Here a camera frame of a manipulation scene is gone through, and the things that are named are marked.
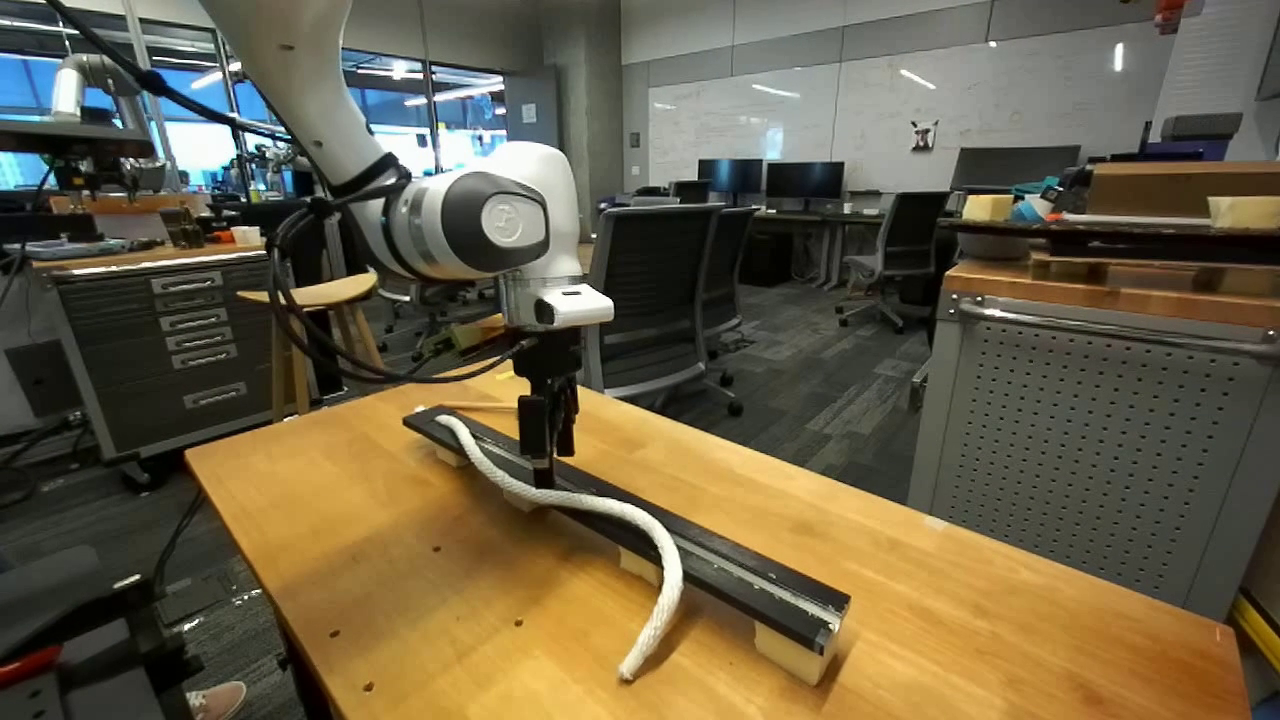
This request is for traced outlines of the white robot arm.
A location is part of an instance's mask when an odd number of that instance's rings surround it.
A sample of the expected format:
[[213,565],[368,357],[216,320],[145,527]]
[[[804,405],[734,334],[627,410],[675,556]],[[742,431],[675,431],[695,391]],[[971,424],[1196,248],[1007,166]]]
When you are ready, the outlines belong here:
[[522,453],[539,482],[573,453],[578,339],[615,317],[578,254],[578,174],[559,146],[510,138],[492,155],[413,174],[386,151],[344,81],[354,0],[201,0],[278,118],[311,158],[368,254],[403,280],[496,280],[523,334]]

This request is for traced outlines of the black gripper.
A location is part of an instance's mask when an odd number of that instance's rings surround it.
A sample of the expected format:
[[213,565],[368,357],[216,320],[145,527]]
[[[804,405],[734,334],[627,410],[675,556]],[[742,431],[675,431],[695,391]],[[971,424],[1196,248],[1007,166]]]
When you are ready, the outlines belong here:
[[582,370],[582,334],[543,333],[530,334],[518,351],[518,370],[530,381],[530,391],[518,399],[522,453],[532,460],[532,482],[555,482],[555,460],[573,454],[578,424],[578,370]]

